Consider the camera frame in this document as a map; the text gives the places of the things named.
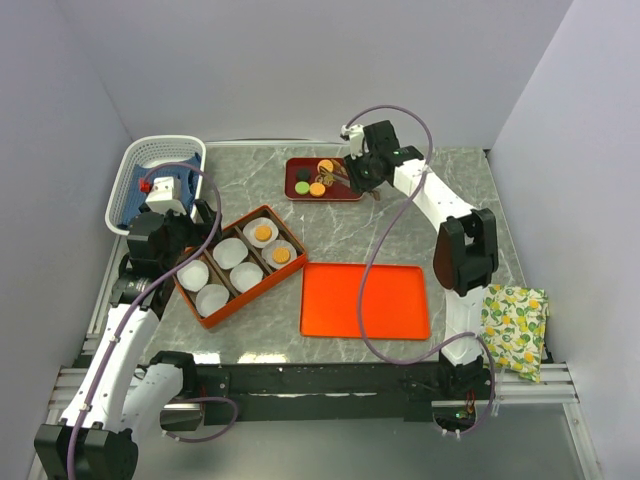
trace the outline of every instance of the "red connector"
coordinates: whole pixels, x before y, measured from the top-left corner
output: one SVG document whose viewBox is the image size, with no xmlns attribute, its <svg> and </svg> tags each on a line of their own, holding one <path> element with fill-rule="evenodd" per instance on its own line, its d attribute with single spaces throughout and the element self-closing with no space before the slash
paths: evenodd
<svg viewBox="0 0 640 480">
<path fill-rule="evenodd" d="M 141 178 L 138 181 L 139 185 L 140 185 L 140 191 L 143 193 L 149 193 L 151 191 L 151 184 L 149 182 L 145 182 L 144 178 Z"/>
</svg>

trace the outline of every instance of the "orange disc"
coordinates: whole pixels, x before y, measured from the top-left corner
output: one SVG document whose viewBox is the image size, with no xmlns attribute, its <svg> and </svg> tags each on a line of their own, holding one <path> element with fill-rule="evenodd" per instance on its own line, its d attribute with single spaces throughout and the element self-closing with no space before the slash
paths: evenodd
<svg viewBox="0 0 640 480">
<path fill-rule="evenodd" d="M 253 236 L 256 237 L 256 240 L 259 242 L 266 242 L 271 238 L 271 228 L 267 225 L 260 225 L 253 232 Z"/>
<path fill-rule="evenodd" d="M 326 187 L 318 182 L 312 183 L 309 187 L 309 193 L 312 197 L 321 197 L 326 191 Z"/>
<path fill-rule="evenodd" d="M 333 173 L 333 162 L 328 159 L 320 160 L 318 162 L 318 171 L 320 171 L 320 167 L 324 167 L 327 169 L 327 172 Z"/>
<path fill-rule="evenodd" d="M 287 263 L 289 259 L 291 259 L 291 252 L 289 252 L 289 250 L 284 247 L 278 247 L 273 251 L 273 254 L 271 256 L 274 262 L 276 262 L 278 265 L 282 265 L 283 263 Z"/>
</svg>

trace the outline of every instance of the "red object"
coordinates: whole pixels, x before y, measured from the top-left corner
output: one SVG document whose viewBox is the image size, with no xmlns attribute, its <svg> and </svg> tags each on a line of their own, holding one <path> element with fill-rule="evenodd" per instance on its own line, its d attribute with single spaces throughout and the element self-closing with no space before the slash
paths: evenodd
<svg viewBox="0 0 640 480">
<path fill-rule="evenodd" d="M 340 182 L 333 182 L 330 185 L 323 182 L 323 177 L 318 172 L 318 162 L 321 160 L 330 160 L 334 165 L 336 175 L 345 179 L 348 178 L 347 171 L 344 168 L 342 158 L 326 158 L 326 157 L 294 157 L 287 160 L 284 172 L 284 194 L 289 200 L 303 202 L 354 202 L 360 200 L 362 195 L 355 194 L 349 187 Z M 309 183 L 320 182 L 326 187 L 326 192 L 322 197 L 313 197 L 311 194 L 300 195 L 296 193 L 296 178 L 298 170 L 306 168 L 311 172 Z"/>
<path fill-rule="evenodd" d="M 241 230 L 242 230 L 241 227 L 243 225 L 246 225 L 246 223 L 249 222 L 250 220 L 253 220 L 254 218 L 258 218 L 261 216 L 269 217 L 271 218 L 271 220 L 274 221 L 274 223 L 278 226 L 278 229 L 280 230 L 280 235 L 284 236 L 286 240 L 290 241 L 294 245 L 294 247 L 296 247 L 296 250 L 299 250 L 298 257 L 293 262 L 289 263 L 288 265 L 281 268 L 280 270 L 276 270 L 273 273 L 265 276 L 264 279 L 258 285 L 253 287 L 251 290 L 248 290 L 245 293 L 239 294 L 235 297 L 232 296 L 231 300 L 229 300 L 229 302 L 227 302 L 227 304 L 224 307 L 212 313 L 206 318 L 202 317 L 198 313 L 198 310 L 196 309 L 196 306 L 194 304 L 195 294 L 187 293 L 182 288 L 182 285 L 180 285 L 180 282 L 178 281 L 178 279 L 174 276 L 176 288 L 182 294 L 182 297 L 184 298 L 184 301 L 187 303 L 187 305 L 191 309 L 191 312 L 195 315 L 195 317 L 198 319 L 198 321 L 204 328 L 212 328 L 216 326 L 217 324 L 222 322 L 225 318 L 227 318 L 229 315 L 238 311 L 240 308 L 244 307 L 251 300 L 262 295 L 271 287 L 280 283 L 282 280 L 284 280 L 285 278 L 290 276 L 292 273 L 302 268 L 304 264 L 307 263 L 307 251 L 305 250 L 302 243 L 300 243 L 300 241 L 295 237 L 295 235 L 291 233 L 291 231 L 287 228 L 287 226 L 284 224 L 282 219 L 280 219 L 280 217 L 278 217 L 276 213 L 273 210 L 271 210 L 271 208 L 269 208 L 268 205 L 263 205 L 262 207 L 257 208 L 253 212 L 248 213 L 241 219 L 237 220 L 236 222 L 226 227 L 222 231 L 222 236 L 225 237 L 225 234 L 228 232 L 232 232 L 236 226 L 239 227 L 239 229 L 236 229 L 236 231 L 241 233 Z M 199 260 L 202 260 L 203 262 L 208 264 L 210 271 L 212 271 L 213 267 L 211 266 L 211 263 L 213 262 L 213 259 L 209 254 L 209 250 L 207 250 L 205 254 L 199 257 Z"/>
<path fill-rule="evenodd" d="M 302 274 L 300 333 L 361 338 L 357 299 L 364 265 L 307 263 Z M 431 335 L 422 268 L 374 265 L 363 300 L 369 338 L 426 340 Z"/>
<path fill-rule="evenodd" d="M 140 185 L 140 191 L 142 193 L 149 193 L 151 191 L 151 184 L 149 182 L 145 182 L 144 178 L 138 180 L 138 185 Z"/>
</svg>

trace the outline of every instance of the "table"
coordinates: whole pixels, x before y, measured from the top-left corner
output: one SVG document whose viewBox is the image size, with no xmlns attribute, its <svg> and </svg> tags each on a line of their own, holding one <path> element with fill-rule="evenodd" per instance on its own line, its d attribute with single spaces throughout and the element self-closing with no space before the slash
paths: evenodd
<svg viewBox="0 0 640 480">
<path fill-rule="evenodd" d="M 220 189 L 223 226 L 268 204 L 306 246 L 310 261 L 363 263 L 404 195 L 385 185 L 380 202 L 365 196 L 359 202 L 312 204 L 291 202 L 283 192 L 284 165 L 289 158 L 342 157 L 347 153 L 348 147 L 330 144 L 209 146 L 206 170 Z M 524 285 L 484 152 L 479 148 L 437 149 L 432 167 L 464 200 L 479 208 L 488 207 L 496 215 L 500 268 L 494 283 Z M 213 206 L 210 189 L 203 185 L 203 190 L 203 198 Z M 418 208 L 411 206 L 377 257 L 377 263 L 423 267 L 428 290 L 431 337 L 424 342 L 375 341 L 387 355 L 414 357 L 444 338 L 444 291 L 431 266 L 435 243 L 435 230 Z M 211 330 L 200 326 L 174 291 L 142 360 L 148 362 L 160 350 L 179 350 L 193 353 L 201 364 L 377 361 L 359 339 L 300 335 L 301 279 L 301 272 L 295 273 Z"/>
</svg>

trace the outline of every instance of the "plastic basket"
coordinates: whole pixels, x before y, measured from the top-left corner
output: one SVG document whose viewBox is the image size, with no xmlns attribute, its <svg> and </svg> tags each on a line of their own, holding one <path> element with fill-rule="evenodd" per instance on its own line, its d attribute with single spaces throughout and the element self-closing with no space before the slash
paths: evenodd
<svg viewBox="0 0 640 480">
<path fill-rule="evenodd" d="M 127 151 L 124 152 L 122 163 L 118 169 L 118 175 L 111 190 L 107 211 L 104 215 L 104 220 L 109 230 L 117 235 L 129 234 L 127 230 L 118 228 L 118 224 L 122 219 L 122 211 L 127 201 L 127 194 L 135 165 L 151 168 L 162 163 L 189 160 L 195 153 L 200 155 L 200 169 L 204 170 L 207 152 L 202 140 L 196 137 L 186 135 L 157 135 L 154 137 L 141 138 L 129 145 Z M 196 199 L 200 198 L 201 189 L 202 176 L 198 178 Z M 196 207 L 194 206 L 191 210 L 191 218 L 194 221 L 196 219 L 196 212 Z"/>
</svg>

